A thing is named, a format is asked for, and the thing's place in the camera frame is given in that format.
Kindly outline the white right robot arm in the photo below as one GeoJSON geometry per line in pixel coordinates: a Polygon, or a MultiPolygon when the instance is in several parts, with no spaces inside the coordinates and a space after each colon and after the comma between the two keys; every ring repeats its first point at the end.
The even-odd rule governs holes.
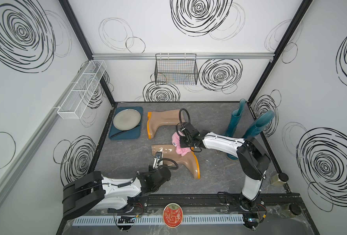
{"type": "Polygon", "coordinates": [[[194,150],[214,149],[238,157],[245,174],[241,199],[247,202],[257,199],[271,162],[270,156],[258,140],[254,137],[226,137],[206,130],[200,132],[189,122],[177,124],[175,130],[181,147],[194,150]]]}

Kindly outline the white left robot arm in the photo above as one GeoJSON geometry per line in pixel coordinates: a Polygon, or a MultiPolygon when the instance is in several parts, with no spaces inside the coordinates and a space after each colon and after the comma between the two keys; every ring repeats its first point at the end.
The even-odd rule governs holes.
{"type": "Polygon", "coordinates": [[[63,187],[63,218],[75,219],[91,210],[129,210],[139,198],[157,192],[170,179],[171,171],[165,164],[131,179],[107,178],[93,171],[63,187]]]}

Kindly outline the green rubber boot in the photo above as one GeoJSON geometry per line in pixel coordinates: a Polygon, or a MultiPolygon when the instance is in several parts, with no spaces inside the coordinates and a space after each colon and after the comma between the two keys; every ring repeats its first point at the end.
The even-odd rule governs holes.
{"type": "Polygon", "coordinates": [[[255,137],[260,134],[263,129],[273,120],[275,113],[273,111],[268,111],[258,119],[256,119],[250,127],[247,129],[242,139],[247,139],[249,137],[255,137]]]}
{"type": "Polygon", "coordinates": [[[237,128],[237,125],[243,115],[243,111],[244,111],[244,107],[246,105],[246,100],[245,99],[241,99],[239,101],[239,108],[234,110],[232,113],[231,113],[231,118],[230,118],[230,122],[228,124],[228,127],[225,131],[225,136],[227,137],[233,137],[235,131],[236,131],[236,128],[237,128]]]}

